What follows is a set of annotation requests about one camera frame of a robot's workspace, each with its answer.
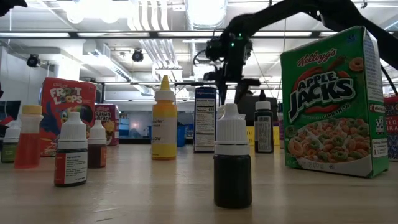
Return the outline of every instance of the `white label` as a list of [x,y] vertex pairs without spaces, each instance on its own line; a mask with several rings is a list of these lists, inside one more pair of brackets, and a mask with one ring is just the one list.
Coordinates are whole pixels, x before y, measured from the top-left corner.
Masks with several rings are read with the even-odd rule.
[[214,150],[215,116],[215,99],[196,99],[195,150]]
[[154,118],[152,121],[152,144],[176,143],[177,118]]
[[258,140],[258,150],[259,152],[271,152],[273,139],[271,136],[272,125],[271,117],[269,116],[259,116],[256,121],[257,140]]
[[87,179],[87,152],[66,153],[65,184],[73,184]]
[[372,139],[373,157],[386,156],[388,153],[387,139]]
[[366,33],[364,38],[363,50],[368,99],[384,102],[377,43],[372,40],[368,33]]

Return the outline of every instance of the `red box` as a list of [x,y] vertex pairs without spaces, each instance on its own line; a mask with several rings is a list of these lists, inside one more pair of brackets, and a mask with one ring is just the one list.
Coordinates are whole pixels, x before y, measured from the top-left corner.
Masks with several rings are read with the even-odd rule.
[[92,83],[46,78],[42,87],[43,120],[40,123],[39,148],[42,157],[55,156],[61,125],[69,112],[80,112],[87,125],[87,137],[94,125],[96,87]]
[[113,104],[95,105],[95,120],[102,120],[106,130],[106,144],[117,146],[119,144],[119,109]]

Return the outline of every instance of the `security camera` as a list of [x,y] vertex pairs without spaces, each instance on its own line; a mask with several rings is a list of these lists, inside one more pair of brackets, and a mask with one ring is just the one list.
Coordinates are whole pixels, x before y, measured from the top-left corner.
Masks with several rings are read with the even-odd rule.
[[31,68],[37,68],[40,66],[40,59],[38,54],[31,54],[26,62],[27,66]]
[[133,62],[141,62],[144,59],[142,49],[134,49],[134,53],[131,57]]

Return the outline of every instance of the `blue trash bin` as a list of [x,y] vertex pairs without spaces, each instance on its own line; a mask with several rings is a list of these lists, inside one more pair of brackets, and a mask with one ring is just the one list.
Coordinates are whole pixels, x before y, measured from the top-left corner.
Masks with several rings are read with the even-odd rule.
[[177,147],[183,147],[185,145],[186,138],[187,138],[187,127],[177,126]]

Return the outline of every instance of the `ceiling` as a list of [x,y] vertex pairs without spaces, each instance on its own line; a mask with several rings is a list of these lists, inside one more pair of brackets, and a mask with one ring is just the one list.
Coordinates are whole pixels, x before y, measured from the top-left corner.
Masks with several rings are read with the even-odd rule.
[[[27,1],[29,7],[15,8],[12,14],[0,18],[0,31],[130,31],[127,24],[128,17],[133,13],[131,11],[131,2],[128,0],[118,0],[111,2],[111,9],[109,11],[117,12],[119,19],[114,23],[105,23],[101,19],[104,14],[98,14],[95,12],[87,13],[86,17],[79,23],[73,24],[68,20],[67,9],[74,5],[73,1]],[[142,15],[142,1],[140,2],[140,16]],[[203,17],[206,15],[208,4],[210,0],[203,0]],[[363,4],[362,1],[354,1],[358,8]],[[361,14],[373,21],[373,23],[379,25],[384,29],[393,31],[398,30],[398,1],[367,1],[368,5],[364,9],[360,9]],[[151,9],[151,0],[147,2],[149,4],[149,15]],[[259,0],[229,0],[226,7],[225,24],[235,16],[242,13],[252,13],[259,9],[268,6],[268,1]],[[167,1],[167,22],[170,30],[189,30],[184,0],[168,0]],[[286,20],[276,22],[270,26],[263,28],[262,30],[273,30],[273,31],[314,31],[314,30],[328,30],[323,25],[312,19],[310,16],[300,13],[296,14]],[[280,82],[280,63],[279,54],[285,50],[290,50],[298,46],[307,44],[316,39],[285,39],[280,37],[277,39],[253,39],[253,53],[248,59],[246,66],[244,67],[243,73],[245,77],[259,78],[260,81],[269,83]],[[178,64],[182,69],[182,78],[184,81],[192,81],[200,78],[203,73],[194,72],[192,68],[192,48],[190,43],[191,40],[186,39],[172,39],[172,45],[174,47],[175,55],[178,60]],[[98,80],[115,81],[115,74],[109,69],[101,68],[101,65],[90,65],[84,61],[82,55],[77,53],[76,46],[82,45],[85,40],[15,40],[11,41],[11,46],[15,45],[17,48],[26,47],[59,47],[65,50],[73,57],[77,58],[81,62],[87,64],[87,67],[82,68],[80,71],[81,76],[95,77]],[[123,70],[128,72],[133,79],[142,82],[153,82],[153,62],[148,57],[144,50],[144,60],[142,62],[133,62],[131,59],[132,53],[136,48],[142,48],[140,41],[137,39],[96,39],[95,44],[102,46],[107,44],[111,49],[111,58],[121,66]],[[398,73],[395,70],[389,70],[390,76],[398,80]],[[188,91],[192,91],[194,88],[187,88]]]

